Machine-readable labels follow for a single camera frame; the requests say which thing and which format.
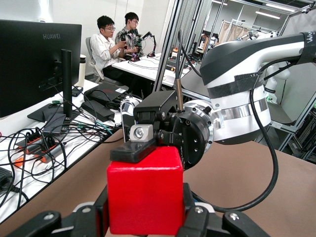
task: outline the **man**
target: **man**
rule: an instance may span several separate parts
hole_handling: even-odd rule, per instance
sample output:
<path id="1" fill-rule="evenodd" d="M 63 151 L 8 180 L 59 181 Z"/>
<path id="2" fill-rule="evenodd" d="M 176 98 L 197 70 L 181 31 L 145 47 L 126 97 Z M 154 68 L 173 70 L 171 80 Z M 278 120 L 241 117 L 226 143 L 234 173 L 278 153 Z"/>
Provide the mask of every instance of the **man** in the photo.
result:
<path id="1" fill-rule="evenodd" d="M 129 86 L 124 80 L 123 73 L 112 67 L 113 63 L 119 61 L 124 56 L 124 47 L 126 41 L 120 41 L 117 44 L 111 39 L 115 31 L 114 21 L 108 16 L 101 16 L 97 20 L 100 33 L 94 34 L 90 39 L 92 57 L 95 60 L 95 67 L 103 71 L 103 75 L 120 81 Z"/>
<path id="2" fill-rule="evenodd" d="M 125 53 L 137 53 L 138 47 L 137 41 L 139 37 L 135 33 L 129 33 L 130 30 L 135 30 L 138 26 L 139 18 L 134 12 L 129 12 L 125 15 L 125 27 L 117 33 L 117 36 L 115 37 L 115 43 L 118 43 L 121 41 L 121 36 L 124 35 L 126 39 L 127 49 L 125 50 Z"/>

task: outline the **red block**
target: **red block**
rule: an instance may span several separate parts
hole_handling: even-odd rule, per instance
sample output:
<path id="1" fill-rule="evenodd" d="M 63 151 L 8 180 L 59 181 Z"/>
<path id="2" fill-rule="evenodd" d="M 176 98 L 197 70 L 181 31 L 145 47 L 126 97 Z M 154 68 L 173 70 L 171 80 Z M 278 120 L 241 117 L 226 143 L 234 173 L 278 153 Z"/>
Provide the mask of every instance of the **red block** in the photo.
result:
<path id="1" fill-rule="evenodd" d="M 183 225 L 183 168 L 175 147 L 157 147 L 137 164 L 107 170 L 112 234 L 176 235 Z"/>

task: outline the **electronic equipment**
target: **electronic equipment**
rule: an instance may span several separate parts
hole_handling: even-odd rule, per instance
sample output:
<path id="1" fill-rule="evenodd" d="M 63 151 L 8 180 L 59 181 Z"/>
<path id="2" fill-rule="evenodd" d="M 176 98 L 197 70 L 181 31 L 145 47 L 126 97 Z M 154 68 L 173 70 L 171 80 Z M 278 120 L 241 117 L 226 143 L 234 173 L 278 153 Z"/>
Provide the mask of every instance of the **electronic equipment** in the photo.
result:
<path id="1" fill-rule="evenodd" d="M 0 20 L 0 32 L 0 55 L 5 58 L 1 118 L 54 96 L 62 86 L 71 101 L 71 86 L 79 77 L 81 25 Z M 70 81 L 65 83 L 62 73 Z"/>
<path id="2" fill-rule="evenodd" d="M 102 105 L 106 105 L 109 101 L 120 103 L 127 95 L 127 90 L 127 86 L 118 86 L 108 82 L 103 82 L 102 84 L 87 90 L 84 93 L 84 99 L 85 101 L 87 99 L 95 100 Z"/>
<path id="3" fill-rule="evenodd" d="M 75 86 L 72 91 L 72 96 L 77 97 L 83 91 L 83 87 Z"/>
<path id="4" fill-rule="evenodd" d="M 85 101 L 81 104 L 81 107 L 102 122 L 108 121 L 110 117 L 114 118 L 114 112 L 97 101 Z"/>

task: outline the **huawei logo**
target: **huawei logo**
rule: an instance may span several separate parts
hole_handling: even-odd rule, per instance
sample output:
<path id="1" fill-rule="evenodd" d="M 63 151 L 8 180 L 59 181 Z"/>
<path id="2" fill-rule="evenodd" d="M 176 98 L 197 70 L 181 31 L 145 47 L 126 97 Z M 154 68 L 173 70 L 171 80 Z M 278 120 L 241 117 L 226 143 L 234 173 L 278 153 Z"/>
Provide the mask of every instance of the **huawei logo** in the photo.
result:
<path id="1" fill-rule="evenodd" d="M 44 40 L 60 39 L 60 34 L 43 34 Z"/>

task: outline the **bottle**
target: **bottle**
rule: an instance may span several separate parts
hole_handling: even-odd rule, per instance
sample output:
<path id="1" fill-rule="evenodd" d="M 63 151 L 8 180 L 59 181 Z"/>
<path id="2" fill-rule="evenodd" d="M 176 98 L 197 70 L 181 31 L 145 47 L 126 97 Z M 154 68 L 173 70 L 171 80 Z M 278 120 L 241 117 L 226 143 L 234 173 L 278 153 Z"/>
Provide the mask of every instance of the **bottle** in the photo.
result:
<path id="1" fill-rule="evenodd" d="M 84 77 L 85 77 L 85 55 L 80 55 L 80 64 L 79 64 L 79 80 L 75 84 L 75 86 L 81 86 L 84 85 Z"/>

